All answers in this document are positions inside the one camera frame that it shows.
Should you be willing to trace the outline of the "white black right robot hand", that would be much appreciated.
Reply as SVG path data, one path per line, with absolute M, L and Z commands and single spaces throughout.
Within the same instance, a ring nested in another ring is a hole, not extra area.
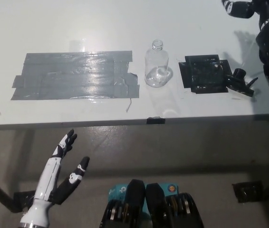
M 269 0 L 222 0 L 221 3 L 227 14 L 232 17 L 249 19 L 257 13 L 260 16 L 260 24 L 269 19 Z

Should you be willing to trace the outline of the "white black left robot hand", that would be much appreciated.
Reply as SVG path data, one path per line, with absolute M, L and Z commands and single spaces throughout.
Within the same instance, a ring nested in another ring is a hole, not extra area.
M 50 208 L 54 205 L 61 205 L 81 183 L 90 161 L 88 156 L 81 160 L 59 186 L 57 185 L 61 163 L 67 152 L 72 150 L 76 138 L 77 134 L 72 129 L 56 146 L 40 176 L 32 206 L 19 222 L 20 228 L 48 228 Z

